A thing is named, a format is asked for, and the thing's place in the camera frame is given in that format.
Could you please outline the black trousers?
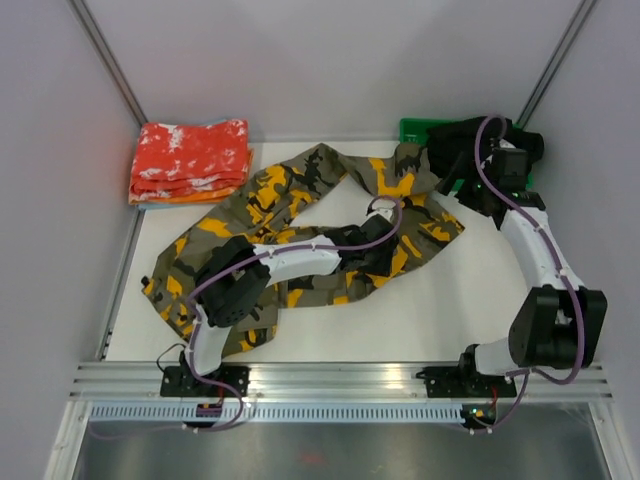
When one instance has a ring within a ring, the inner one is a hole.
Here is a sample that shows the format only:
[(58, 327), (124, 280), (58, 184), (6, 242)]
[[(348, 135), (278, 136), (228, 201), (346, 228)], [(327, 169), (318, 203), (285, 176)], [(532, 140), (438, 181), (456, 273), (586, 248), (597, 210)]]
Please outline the black trousers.
[[(458, 160), (462, 160), (456, 170), (457, 180), (464, 180), (475, 171), (474, 143), (477, 131), (485, 117), (469, 118), (456, 122), (446, 122), (426, 130), (428, 138), (426, 150), (431, 171), (441, 179), (448, 177)], [(540, 133), (525, 131), (511, 119), (506, 118), (506, 133), (502, 139), (512, 147), (525, 150), (530, 164), (539, 161), (545, 150), (544, 138)]]

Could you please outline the camouflage yellow green trousers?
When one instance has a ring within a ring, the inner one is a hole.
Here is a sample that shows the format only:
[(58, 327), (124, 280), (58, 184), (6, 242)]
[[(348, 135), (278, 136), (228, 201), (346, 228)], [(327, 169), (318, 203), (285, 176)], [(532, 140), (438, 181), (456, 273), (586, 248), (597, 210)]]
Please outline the camouflage yellow green trousers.
[(285, 244), (326, 232), (324, 226), (302, 226), (295, 219), (325, 199), (343, 180), (352, 178), (372, 196), (388, 195), (402, 204), (399, 244), (390, 271), (377, 275), (360, 267), (329, 276), (307, 276), (266, 289), (251, 313), (234, 326), (223, 349), (226, 356), (247, 352), (274, 339), (279, 312), (285, 308), (354, 303), (391, 279), (432, 260), (464, 230), (463, 224), (431, 198), (440, 181), (425, 148), (399, 144), (388, 158), (345, 155), (320, 143), (297, 156), (258, 171), (245, 186), (174, 240), (142, 280), (142, 292), (169, 327), (190, 338), (194, 319), (186, 299), (196, 273), (215, 248), (240, 235), (252, 243)]

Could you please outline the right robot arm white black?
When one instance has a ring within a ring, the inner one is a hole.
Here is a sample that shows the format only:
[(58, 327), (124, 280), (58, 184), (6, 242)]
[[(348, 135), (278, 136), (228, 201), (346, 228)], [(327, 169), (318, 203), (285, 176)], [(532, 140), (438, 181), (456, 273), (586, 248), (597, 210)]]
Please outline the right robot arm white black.
[(571, 383), (591, 366), (608, 302), (569, 267), (555, 241), (546, 205), (528, 189), (526, 151), (496, 148), (481, 160), (460, 153), (438, 190), (454, 191), (458, 202), (491, 219), (518, 261), (528, 293), (505, 338), (472, 345), (468, 363), (456, 370), (457, 387), (480, 395), (492, 376), (537, 373), (557, 384)]

